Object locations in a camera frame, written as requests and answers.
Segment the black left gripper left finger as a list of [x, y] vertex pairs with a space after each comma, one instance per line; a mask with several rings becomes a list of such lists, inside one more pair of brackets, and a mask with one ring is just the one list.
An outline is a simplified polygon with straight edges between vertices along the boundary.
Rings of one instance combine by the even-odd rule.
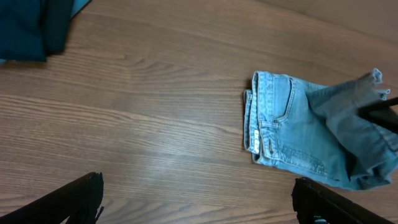
[[103, 174], [90, 172], [1, 217], [6, 224], [95, 224], [104, 207]]

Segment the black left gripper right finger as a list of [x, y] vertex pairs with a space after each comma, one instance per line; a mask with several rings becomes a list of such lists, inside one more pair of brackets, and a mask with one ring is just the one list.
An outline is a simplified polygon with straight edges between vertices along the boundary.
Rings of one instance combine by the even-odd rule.
[[295, 180], [292, 203], [300, 224], [393, 224], [306, 177]]

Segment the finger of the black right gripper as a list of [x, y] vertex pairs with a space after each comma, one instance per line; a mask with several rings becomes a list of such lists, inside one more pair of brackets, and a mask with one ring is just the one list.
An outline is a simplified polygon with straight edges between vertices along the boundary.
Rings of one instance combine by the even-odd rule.
[[397, 106], [397, 97], [381, 100], [358, 109], [358, 116], [397, 134], [397, 113], [392, 109]]

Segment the light blue denim shorts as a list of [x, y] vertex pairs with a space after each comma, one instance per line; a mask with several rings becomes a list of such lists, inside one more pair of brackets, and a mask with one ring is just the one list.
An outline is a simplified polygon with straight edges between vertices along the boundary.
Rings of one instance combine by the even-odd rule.
[[389, 94], [378, 69], [334, 86], [266, 71], [251, 83], [243, 145], [255, 163], [348, 190], [391, 184], [397, 134], [358, 115]]

